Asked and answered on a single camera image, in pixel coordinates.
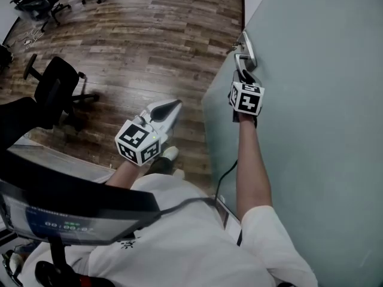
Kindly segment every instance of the forearm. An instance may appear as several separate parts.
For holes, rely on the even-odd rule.
[[[124,161],[106,183],[109,186],[131,189],[139,173],[139,167],[129,161]]]
[[[239,126],[237,212],[242,220],[253,207],[272,205],[268,174],[263,164],[257,131],[251,119],[242,116]]]

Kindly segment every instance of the black monitor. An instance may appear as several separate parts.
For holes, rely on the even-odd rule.
[[[63,245],[109,245],[160,216],[152,193],[75,178],[0,152],[0,213],[19,236]]]

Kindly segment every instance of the black pants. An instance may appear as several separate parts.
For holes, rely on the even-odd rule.
[[[154,160],[149,170],[144,175],[159,173],[162,175],[171,175],[173,171],[173,162],[167,157],[159,157]]]

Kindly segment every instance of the monitor stand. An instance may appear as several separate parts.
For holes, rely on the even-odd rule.
[[[44,287],[114,287],[114,284],[101,277],[90,277],[77,274],[65,259],[65,245],[61,239],[48,239],[53,264],[39,261],[36,264],[37,282]]]

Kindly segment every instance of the shirt sleeve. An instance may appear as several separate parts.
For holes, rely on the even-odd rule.
[[[269,273],[297,287],[318,286],[271,206],[250,209],[242,219],[241,247],[260,258]]]

